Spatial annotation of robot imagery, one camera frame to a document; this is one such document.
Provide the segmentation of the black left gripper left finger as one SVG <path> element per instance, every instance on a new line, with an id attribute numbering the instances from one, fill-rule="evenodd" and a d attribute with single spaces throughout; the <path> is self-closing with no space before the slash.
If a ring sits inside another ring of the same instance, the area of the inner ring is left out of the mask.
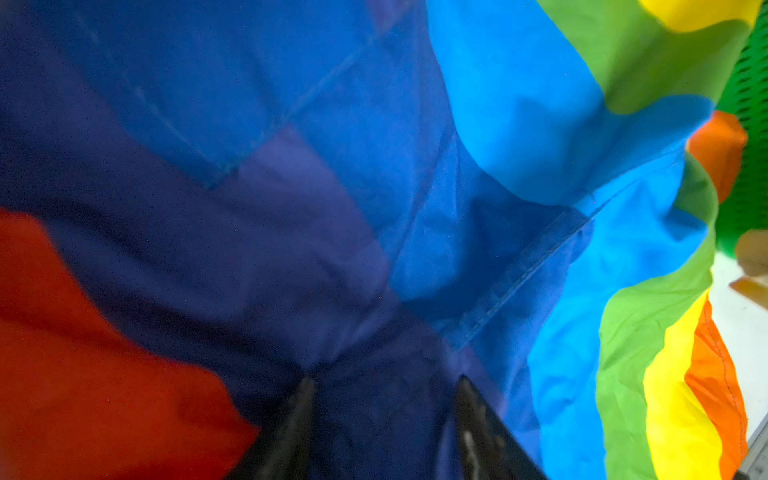
<path id="1" fill-rule="evenodd" d="M 308 478 L 316 383 L 303 378 L 226 479 Z"/>

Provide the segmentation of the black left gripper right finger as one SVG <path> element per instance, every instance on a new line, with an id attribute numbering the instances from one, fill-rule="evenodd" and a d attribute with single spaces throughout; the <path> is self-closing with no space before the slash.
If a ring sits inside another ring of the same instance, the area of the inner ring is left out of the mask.
<path id="1" fill-rule="evenodd" d="M 457 383 L 454 410 L 464 479 L 546 479 L 467 376 Z"/>

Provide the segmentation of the beige shorts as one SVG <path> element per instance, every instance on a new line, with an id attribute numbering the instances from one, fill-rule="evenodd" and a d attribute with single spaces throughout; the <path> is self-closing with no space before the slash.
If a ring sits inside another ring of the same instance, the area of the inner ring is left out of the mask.
<path id="1" fill-rule="evenodd" d="M 735 254 L 742 276 L 730 288 L 767 309 L 767 231 L 749 230 L 736 245 Z"/>

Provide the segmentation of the rainbow striped shorts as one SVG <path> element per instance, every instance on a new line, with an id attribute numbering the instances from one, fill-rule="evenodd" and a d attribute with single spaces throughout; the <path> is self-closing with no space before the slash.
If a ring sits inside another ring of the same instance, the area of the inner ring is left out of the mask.
<path id="1" fill-rule="evenodd" d="M 717 103 L 761 1 L 5 1 L 1 475 L 730 479 Z"/>

